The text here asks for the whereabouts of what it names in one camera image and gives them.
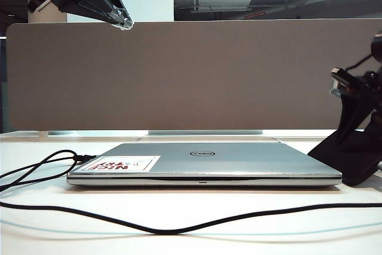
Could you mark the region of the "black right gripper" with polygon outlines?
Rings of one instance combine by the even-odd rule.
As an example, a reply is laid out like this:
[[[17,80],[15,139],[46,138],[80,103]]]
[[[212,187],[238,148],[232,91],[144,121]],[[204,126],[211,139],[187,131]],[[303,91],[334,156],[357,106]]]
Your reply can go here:
[[[341,148],[376,145],[381,135],[381,68],[353,76],[333,68],[330,93],[340,96],[342,110],[336,144]]]

